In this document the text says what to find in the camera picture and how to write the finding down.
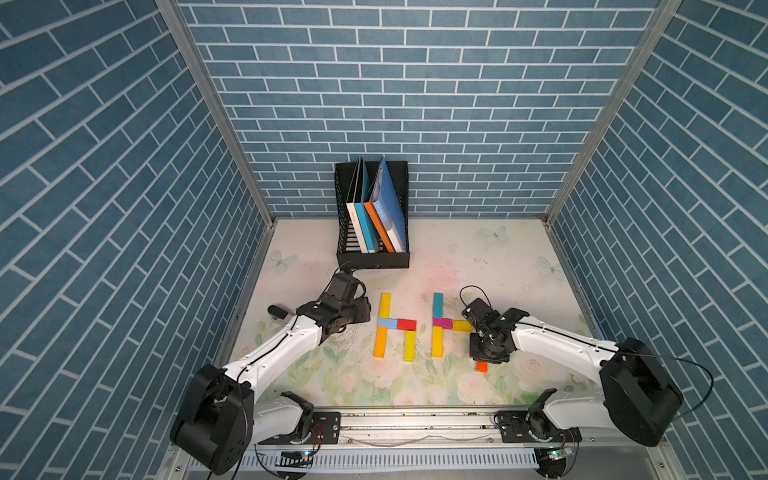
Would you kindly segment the amber orange long block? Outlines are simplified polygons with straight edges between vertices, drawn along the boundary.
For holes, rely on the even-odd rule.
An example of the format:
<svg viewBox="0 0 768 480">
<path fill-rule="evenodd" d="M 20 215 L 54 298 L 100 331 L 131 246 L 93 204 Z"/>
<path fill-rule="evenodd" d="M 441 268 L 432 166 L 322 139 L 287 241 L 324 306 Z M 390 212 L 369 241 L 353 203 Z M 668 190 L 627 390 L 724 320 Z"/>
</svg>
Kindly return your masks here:
<svg viewBox="0 0 768 480">
<path fill-rule="evenodd" d="M 383 358 L 386 352 L 388 328 L 378 327 L 373 348 L 374 358 Z"/>
</svg>

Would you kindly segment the magenta block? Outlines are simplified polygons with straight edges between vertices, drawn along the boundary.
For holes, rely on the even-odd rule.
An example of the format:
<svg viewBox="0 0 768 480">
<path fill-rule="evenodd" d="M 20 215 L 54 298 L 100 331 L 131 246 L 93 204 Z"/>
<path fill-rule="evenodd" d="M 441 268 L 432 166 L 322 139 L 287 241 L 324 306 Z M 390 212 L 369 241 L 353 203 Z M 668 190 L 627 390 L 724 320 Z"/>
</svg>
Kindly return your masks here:
<svg viewBox="0 0 768 480">
<path fill-rule="evenodd" d="M 434 318 L 433 319 L 433 326 L 439 327 L 446 330 L 452 330 L 453 329 L 453 320 L 448 318 Z"/>
</svg>

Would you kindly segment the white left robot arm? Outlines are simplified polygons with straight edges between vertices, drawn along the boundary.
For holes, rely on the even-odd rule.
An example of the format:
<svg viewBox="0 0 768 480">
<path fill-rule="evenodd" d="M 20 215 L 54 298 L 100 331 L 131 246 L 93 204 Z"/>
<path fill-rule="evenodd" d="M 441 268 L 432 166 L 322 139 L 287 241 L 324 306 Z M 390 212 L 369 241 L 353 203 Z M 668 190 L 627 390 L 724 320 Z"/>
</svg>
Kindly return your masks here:
<svg viewBox="0 0 768 480">
<path fill-rule="evenodd" d="M 193 375 L 170 430 L 171 443 L 221 475 L 254 443 L 306 440 L 314 414 L 310 401 L 293 392 L 269 402 L 260 397 L 302 356 L 348 325 L 370 319 L 365 284 L 350 271 L 336 271 L 318 299 L 299 306 L 253 352 L 223 367 L 207 364 Z"/>
</svg>

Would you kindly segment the lime yellow block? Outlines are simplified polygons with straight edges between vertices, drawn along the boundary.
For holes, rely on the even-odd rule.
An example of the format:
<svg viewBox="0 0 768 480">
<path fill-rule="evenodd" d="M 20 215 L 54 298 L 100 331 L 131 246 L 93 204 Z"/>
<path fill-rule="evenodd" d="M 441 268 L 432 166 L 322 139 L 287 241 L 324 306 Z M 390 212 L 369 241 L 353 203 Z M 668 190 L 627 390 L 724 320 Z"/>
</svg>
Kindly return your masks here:
<svg viewBox="0 0 768 480">
<path fill-rule="evenodd" d="M 413 330 L 407 330 L 405 332 L 404 341 L 404 354 L 403 358 L 405 362 L 413 362 L 416 354 L 416 332 Z"/>
</svg>

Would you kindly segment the red small block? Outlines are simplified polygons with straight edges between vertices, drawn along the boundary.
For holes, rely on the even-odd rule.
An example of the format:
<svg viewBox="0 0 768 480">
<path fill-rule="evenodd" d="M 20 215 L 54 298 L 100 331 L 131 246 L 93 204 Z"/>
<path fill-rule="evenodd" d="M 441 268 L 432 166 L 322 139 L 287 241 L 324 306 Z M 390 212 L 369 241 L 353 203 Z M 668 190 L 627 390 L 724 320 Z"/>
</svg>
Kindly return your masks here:
<svg viewBox="0 0 768 480">
<path fill-rule="evenodd" d="M 396 326 L 398 330 L 415 331 L 417 329 L 417 322 L 415 320 L 397 319 Z"/>
</svg>

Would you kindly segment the yellow slanted block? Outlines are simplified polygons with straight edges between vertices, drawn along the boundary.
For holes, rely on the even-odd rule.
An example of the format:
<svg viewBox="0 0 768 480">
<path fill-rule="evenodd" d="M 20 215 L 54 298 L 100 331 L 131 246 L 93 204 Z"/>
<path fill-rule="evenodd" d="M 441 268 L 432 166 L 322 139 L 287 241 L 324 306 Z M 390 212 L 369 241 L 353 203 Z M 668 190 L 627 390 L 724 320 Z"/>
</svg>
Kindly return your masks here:
<svg viewBox="0 0 768 480">
<path fill-rule="evenodd" d="M 439 326 L 432 327 L 431 356 L 433 358 L 442 358 L 443 351 L 443 328 Z"/>
</svg>

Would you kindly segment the black white stapler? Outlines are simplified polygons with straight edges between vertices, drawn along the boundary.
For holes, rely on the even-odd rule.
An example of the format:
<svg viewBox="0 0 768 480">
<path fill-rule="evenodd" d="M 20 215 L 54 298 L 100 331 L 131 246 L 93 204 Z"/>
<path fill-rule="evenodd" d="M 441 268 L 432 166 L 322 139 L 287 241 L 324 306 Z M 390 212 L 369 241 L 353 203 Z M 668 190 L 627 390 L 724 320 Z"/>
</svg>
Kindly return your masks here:
<svg viewBox="0 0 768 480">
<path fill-rule="evenodd" d="M 285 320 L 289 316 L 289 312 L 278 305 L 270 305 L 267 313 L 274 320 Z"/>
</svg>

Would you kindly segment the yellow long block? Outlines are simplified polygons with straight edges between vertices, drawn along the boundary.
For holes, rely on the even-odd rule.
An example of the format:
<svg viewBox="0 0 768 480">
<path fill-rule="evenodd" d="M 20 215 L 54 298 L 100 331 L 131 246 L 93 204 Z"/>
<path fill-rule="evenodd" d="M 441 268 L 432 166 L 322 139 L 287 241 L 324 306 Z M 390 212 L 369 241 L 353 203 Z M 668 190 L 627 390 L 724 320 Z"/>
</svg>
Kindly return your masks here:
<svg viewBox="0 0 768 480">
<path fill-rule="evenodd" d="M 378 312 L 379 319 L 390 318 L 391 298 L 392 296 L 390 293 L 381 294 L 380 303 L 379 303 L 379 312 Z"/>
</svg>

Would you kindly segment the teal block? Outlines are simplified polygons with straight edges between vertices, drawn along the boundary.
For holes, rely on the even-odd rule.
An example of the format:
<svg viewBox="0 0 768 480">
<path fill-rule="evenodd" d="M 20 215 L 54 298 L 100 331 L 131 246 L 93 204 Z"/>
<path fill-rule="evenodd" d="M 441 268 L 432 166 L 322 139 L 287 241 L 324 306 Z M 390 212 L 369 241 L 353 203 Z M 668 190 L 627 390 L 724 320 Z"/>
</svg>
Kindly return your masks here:
<svg viewBox="0 0 768 480">
<path fill-rule="evenodd" d="M 443 317 L 444 297 L 442 293 L 435 292 L 433 294 L 432 303 L 432 318 L 440 319 Z"/>
</svg>

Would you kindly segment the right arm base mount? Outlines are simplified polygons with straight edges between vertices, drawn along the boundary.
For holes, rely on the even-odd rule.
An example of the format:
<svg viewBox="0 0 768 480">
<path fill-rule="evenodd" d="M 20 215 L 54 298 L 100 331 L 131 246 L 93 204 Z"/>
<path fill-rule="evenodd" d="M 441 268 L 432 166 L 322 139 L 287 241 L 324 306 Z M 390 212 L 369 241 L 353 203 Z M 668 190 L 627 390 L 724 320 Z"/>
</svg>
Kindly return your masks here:
<svg viewBox="0 0 768 480">
<path fill-rule="evenodd" d="M 559 429 L 540 415 L 528 411 L 504 410 L 492 416 L 503 443 L 574 444 L 582 441 L 578 428 Z"/>
</svg>

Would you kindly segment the small yellow block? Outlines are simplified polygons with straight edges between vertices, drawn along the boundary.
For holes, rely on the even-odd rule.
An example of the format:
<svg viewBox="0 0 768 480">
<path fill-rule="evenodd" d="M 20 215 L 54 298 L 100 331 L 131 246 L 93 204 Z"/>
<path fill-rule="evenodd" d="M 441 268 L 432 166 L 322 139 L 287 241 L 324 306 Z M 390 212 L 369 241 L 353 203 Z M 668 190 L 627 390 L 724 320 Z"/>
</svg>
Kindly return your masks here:
<svg viewBox="0 0 768 480">
<path fill-rule="evenodd" d="M 472 325 L 468 321 L 453 320 L 452 321 L 452 330 L 454 332 L 470 333 L 470 332 L 473 331 L 473 327 L 472 327 Z"/>
</svg>

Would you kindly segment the blue folder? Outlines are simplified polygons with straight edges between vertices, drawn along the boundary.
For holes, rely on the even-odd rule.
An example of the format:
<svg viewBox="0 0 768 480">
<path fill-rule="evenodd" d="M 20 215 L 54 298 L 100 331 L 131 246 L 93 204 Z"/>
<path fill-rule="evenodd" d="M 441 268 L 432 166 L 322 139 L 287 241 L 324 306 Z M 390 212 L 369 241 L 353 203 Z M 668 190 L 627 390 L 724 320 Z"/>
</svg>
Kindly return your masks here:
<svg viewBox="0 0 768 480">
<path fill-rule="evenodd" d="M 406 223 L 397 192 L 384 159 L 379 162 L 377 176 L 370 196 L 370 203 L 387 236 L 389 251 L 405 253 L 407 250 Z"/>
</svg>

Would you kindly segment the light blue small block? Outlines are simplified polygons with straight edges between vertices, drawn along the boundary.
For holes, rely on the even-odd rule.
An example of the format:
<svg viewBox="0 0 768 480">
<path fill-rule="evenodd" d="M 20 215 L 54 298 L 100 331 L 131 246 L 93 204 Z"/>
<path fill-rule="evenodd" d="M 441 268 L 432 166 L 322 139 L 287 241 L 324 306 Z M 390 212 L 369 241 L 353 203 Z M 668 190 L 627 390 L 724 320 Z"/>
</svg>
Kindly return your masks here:
<svg viewBox="0 0 768 480">
<path fill-rule="evenodd" d="M 390 318 L 380 318 L 377 322 L 377 326 L 380 328 L 387 328 L 392 330 L 398 329 L 398 320 Z"/>
</svg>

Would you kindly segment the black mesh file holder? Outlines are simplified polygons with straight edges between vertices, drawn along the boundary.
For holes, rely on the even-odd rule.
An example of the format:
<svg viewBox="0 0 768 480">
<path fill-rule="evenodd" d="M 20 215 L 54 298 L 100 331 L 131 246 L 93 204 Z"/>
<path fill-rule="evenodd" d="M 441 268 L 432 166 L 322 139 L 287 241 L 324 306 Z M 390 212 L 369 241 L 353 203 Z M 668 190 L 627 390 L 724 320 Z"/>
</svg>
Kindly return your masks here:
<svg viewBox="0 0 768 480">
<path fill-rule="evenodd" d="M 370 176 L 371 186 L 365 202 L 370 201 L 374 181 L 377 176 L 379 162 L 365 161 Z M 379 238 L 378 253 L 362 253 L 355 237 L 354 230 L 350 224 L 350 218 L 346 207 L 346 196 L 349 189 L 350 180 L 355 167 L 355 162 L 338 163 L 334 166 L 335 196 L 337 203 L 338 217 L 338 242 L 337 242 L 337 260 L 339 265 L 347 269 L 404 269 L 410 262 L 410 245 L 408 230 L 408 196 L 409 196 L 409 171 L 408 164 L 405 161 L 387 161 L 385 160 L 399 202 L 402 206 L 405 218 L 405 231 L 407 235 L 407 250 L 405 253 L 388 253 Z"/>
</svg>

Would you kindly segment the white book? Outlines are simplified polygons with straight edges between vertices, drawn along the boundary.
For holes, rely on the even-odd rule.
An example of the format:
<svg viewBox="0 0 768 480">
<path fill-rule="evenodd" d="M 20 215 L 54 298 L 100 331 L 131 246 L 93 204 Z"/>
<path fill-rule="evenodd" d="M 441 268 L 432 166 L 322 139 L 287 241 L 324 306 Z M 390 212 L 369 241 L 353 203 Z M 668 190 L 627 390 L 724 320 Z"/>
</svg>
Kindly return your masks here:
<svg viewBox="0 0 768 480">
<path fill-rule="evenodd" d="M 363 161 L 361 159 L 358 159 L 355 163 L 355 167 L 352 173 L 352 177 L 349 184 L 349 189 L 347 191 L 346 196 L 346 207 L 350 218 L 350 224 L 354 230 L 355 237 L 357 240 L 357 244 L 359 245 L 360 251 L 362 253 L 367 253 L 367 245 L 365 242 L 365 237 L 362 231 L 362 227 L 359 221 L 357 209 L 356 209 L 356 195 L 358 193 L 358 180 L 359 180 L 359 174 L 361 170 L 361 165 L 363 164 Z"/>
</svg>

